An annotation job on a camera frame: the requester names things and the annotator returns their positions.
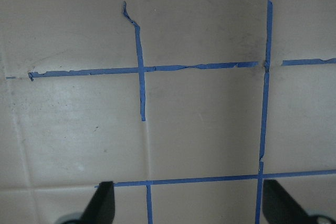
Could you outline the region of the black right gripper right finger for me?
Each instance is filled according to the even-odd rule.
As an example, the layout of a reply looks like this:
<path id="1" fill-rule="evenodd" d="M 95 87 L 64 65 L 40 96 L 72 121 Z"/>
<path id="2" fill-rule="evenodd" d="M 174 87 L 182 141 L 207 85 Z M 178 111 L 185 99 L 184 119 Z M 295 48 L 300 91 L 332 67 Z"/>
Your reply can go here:
<path id="1" fill-rule="evenodd" d="M 268 223 L 316 223 L 316 217 L 309 216 L 276 180 L 264 180 L 262 188 L 262 211 Z"/>

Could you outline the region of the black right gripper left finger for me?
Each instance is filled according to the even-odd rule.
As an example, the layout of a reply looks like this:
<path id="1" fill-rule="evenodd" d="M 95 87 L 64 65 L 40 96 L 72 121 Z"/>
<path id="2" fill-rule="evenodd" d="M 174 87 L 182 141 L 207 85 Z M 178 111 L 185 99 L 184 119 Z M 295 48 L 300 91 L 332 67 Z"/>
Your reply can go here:
<path id="1" fill-rule="evenodd" d="M 114 183 L 101 182 L 81 215 L 80 223 L 111 224 L 114 217 Z"/>

